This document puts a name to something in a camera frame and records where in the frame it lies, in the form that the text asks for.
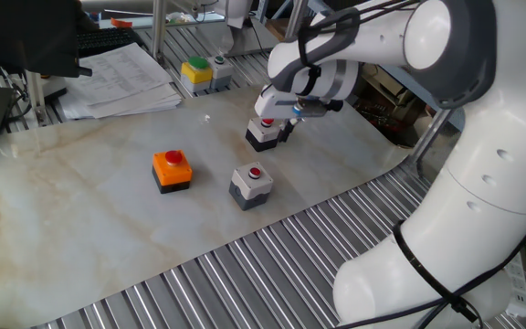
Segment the paper stack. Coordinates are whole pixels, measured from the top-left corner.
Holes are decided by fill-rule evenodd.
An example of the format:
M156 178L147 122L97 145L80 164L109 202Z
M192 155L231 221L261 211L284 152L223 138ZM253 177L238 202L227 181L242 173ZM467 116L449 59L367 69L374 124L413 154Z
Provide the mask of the paper stack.
M80 60L92 77L67 79L58 100L68 119L104 118L175 108L172 78L137 44Z

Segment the black monitor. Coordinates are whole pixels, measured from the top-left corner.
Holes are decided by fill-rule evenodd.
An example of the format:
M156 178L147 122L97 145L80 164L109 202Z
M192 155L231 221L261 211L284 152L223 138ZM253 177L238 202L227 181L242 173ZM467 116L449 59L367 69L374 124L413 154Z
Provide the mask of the black monitor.
M76 78L79 66L75 0L0 0L0 62Z

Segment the marble table surface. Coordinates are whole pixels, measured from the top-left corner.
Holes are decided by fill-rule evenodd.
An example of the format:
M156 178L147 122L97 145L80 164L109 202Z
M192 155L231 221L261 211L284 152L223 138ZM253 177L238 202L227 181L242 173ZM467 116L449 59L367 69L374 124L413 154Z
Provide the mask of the marble table surface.
M0 327L54 320L373 179L408 151L360 114L308 119L287 143L245 140L260 88L172 111L0 135ZM161 195L154 153L183 149L190 189ZM241 211L233 170L259 161L267 204Z

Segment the metal pole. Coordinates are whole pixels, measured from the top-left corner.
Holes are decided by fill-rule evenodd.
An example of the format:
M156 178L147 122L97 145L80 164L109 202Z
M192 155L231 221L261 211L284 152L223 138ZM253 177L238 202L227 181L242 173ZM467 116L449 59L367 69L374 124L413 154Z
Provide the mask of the metal pole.
M152 55L160 65L165 64L163 35L165 33L165 0L153 0L153 46Z
M435 141L441 128L447 123L449 118L454 114L457 109L452 110L440 110L434 116L434 120L429 124L426 132L419 138L416 146L413 148L411 155L407 157L405 163L411 166L417 166L417 171L419 171L419 166L421 160L426 154L431 144Z
M293 10L289 17L288 29L285 31L285 38L295 36L301 27L301 22L308 9L308 0L294 0Z

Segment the document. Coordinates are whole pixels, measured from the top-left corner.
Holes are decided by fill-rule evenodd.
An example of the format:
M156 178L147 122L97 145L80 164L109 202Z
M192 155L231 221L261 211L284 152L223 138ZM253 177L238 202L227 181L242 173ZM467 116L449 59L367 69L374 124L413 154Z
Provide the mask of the document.
M135 43L83 58L80 66L92 69L92 77L67 79L67 87L86 105L120 100L172 82L168 73Z

